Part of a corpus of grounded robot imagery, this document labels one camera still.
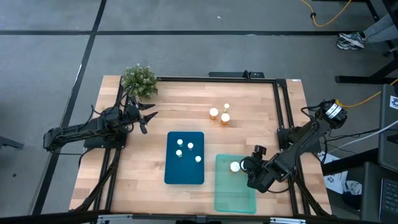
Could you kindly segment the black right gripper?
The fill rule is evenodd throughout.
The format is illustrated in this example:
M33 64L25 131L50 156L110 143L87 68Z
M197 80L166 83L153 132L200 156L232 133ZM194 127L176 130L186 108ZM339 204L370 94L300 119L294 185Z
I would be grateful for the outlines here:
M265 161L262 157L266 155L266 151L265 147L255 145L251 156L244 157L240 161L241 166L246 166L246 169L240 169L240 171L248 176L247 186L260 193L267 192L278 176L275 162L279 154Z

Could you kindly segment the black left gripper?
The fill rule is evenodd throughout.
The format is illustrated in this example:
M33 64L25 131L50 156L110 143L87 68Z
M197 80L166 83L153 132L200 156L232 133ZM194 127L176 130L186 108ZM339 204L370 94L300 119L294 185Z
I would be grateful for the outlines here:
M138 102L137 104L127 104L125 107L125 112L122 116L122 121L125 123L139 123L148 124L148 122L158 114L158 111L153 112L148 115L141 115L140 110L147 110L154 107L155 104L142 104Z

